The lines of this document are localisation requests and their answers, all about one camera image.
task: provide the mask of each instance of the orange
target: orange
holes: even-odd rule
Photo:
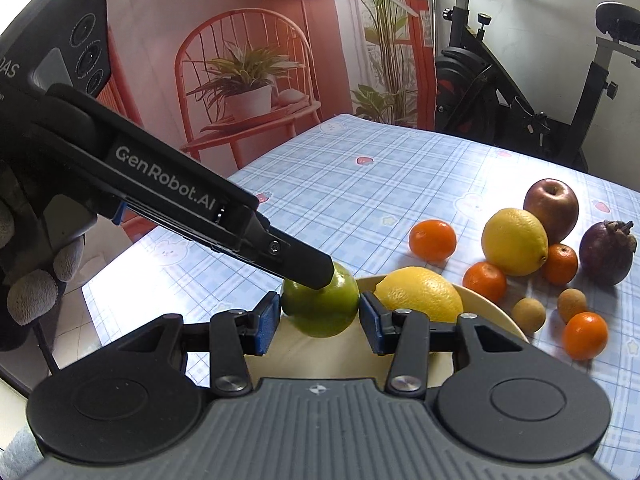
[[[578,256],[571,247],[554,244],[549,247],[548,257],[540,272],[549,283],[566,285],[578,272]]]
[[[456,250],[456,232],[442,220],[425,220],[417,223],[409,233],[412,253],[427,262],[440,262]]]
[[[573,316],[562,333],[564,351],[576,361],[593,359],[604,350],[608,340],[607,322],[593,312]]]
[[[462,278],[462,286],[497,303],[507,292],[507,277],[495,265],[489,262],[478,262],[467,269]]]

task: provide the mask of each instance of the camera lens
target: camera lens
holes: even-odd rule
[[[71,46],[79,46],[84,40],[89,37],[91,31],[94,30],[95,16],[88,14],[83,16],[79,22],[76,23],[74,31],[71,33]]]
[[[100,83],[102,82],[103,75],[104,72],[100,69],[89,78],[89,82],[86,84],[86,92],[89,95],[92,95],[98,89],[98,86],[100,86]]]
[[[82,56],[80,56],[80,59],[78,60],[78,65],[76,66],[76,75],[80,79],[91,72],[91,69],[98,61],[101,52],[102,49],[100,48],[98,41],[95,41],[82,53]]]

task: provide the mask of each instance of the white pot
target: white pot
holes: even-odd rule
[[[226,97],[226,105],[236,121],[268,114],[271,111],[271,85],[244,94]]]

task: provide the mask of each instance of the chair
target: chair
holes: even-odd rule
[[[205,70],[206,60],[228,57],[225,42],[241,48],[279,46],[283,54],[303,67],[290,70],[289,78],[279,78],[276,82],[278,91],[296,89],[309,96],[308,102],[292,105],[290,113],[264,124],[251,125],[241,131],[220,129],[216,123],[227,118],[224,100],[207,109],[204,99],[187,94],[212,78]],[[200,160],[201,150],[229,144],[236,166],[240,169],[249,161],[242,155],[238,140],[278,127],[284,127],[287,135],[293,138],[296,136],[295,121],[305,116],[311,117],[315,124],[320,124],[318,110],[321,104],[314,92],[316,86],[310,69],[312,66],[311,48],[302,30],[289,18],[272,10],[229,10],[199,25],[184,40],[175,57],[175,83],[187,140],[180,150]]]

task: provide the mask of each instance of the blue plaid tablecloth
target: blue plaid tablecloth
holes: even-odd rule
[[[455,137],[387,126],[341,115],[275,148],[231,180],[260,199],[260,212],[277,228],[331,254],[356,277],[399,267],[427,266],[453,283],[484,259],[482,228],[503,207],[522,207],[539,179],[558,178],[580,201],[577,226],[564,243],[577,250],[585,230],[603,219],[640,219],[640,194],[605,180],[525,155]],[[416,259],[408,233],[420,220],[439,218],[458,235],[444,268]],[[251,308],[280,280],[156,228],[84,286],[102,344],[167,312],[185,322],[209,320],[230,308]],[[522,297],[547,307],[532,343],[583,368],[613,406],[596,459],[623,480],[640,474],[640,259],[610,290],[579,274],[570,284],[609,324],[605,351],[588,365],[560,348],[564,324],[554,311],[561,289],[538,275],[510,278],[500,306]],[[188,375],[209,383],[207,354],[190,354]]]

